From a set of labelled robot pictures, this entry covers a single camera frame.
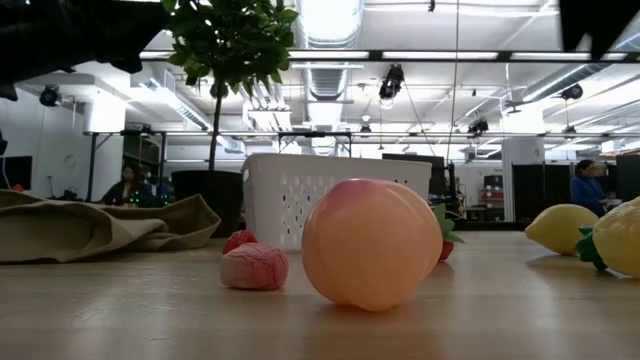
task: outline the plastic basket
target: plastic basket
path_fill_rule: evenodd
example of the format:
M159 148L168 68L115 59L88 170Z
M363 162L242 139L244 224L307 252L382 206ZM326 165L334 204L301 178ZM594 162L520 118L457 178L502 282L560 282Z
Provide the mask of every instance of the plastic basket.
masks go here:
M247 229L261 243L300 251L307 215L333 185L368 178L395 181L429 197L431 164L424 162L256 154L242 167Z

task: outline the toy lemon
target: toy lemon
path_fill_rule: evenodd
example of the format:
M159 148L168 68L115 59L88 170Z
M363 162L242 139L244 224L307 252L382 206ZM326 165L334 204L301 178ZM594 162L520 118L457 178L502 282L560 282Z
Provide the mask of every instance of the toy lemon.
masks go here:
M640 198L626 202L593 226L593 233L577 245L580 260L593 262L598 270L607 267L640 278Z
M579 228L591 226L598 216L578 205L561 204L547 208L525 229L527 238L562 255L575 254L583 237Z

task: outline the blue shirt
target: blue shirt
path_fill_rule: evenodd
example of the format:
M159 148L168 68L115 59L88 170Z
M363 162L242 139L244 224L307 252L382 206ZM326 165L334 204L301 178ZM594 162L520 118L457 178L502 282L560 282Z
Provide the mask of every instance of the blue shirt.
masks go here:
M571 202L591 210L599 217L606 211L600 200L605 198L598 181L594 178L576 176L571 180Z

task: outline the lemon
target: lemon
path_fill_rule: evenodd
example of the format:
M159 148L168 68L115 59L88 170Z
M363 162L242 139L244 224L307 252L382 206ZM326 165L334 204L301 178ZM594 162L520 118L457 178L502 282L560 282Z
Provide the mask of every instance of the lemon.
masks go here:
M572 204L547 208L525 229L527 238L562 255L573 255L583 235L581 226L591 226L598 216L589 209Z
M611 269L640 278L640 197L603 216L593 227L593 243Z

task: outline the woman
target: woman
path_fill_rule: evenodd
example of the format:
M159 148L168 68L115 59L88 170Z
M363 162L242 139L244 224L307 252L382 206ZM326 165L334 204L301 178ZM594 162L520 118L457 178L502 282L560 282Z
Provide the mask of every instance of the woman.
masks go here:
M576 177L571 180L571 202L591 210L598 217L604 216L604 192L595 179L600 169L593 160L582 160L576 165Z
M122 168L120 182L104 194L100 203L113 206L137 206L136 200L140 200L146 194L142 176L142 170L137 164L126 164Z

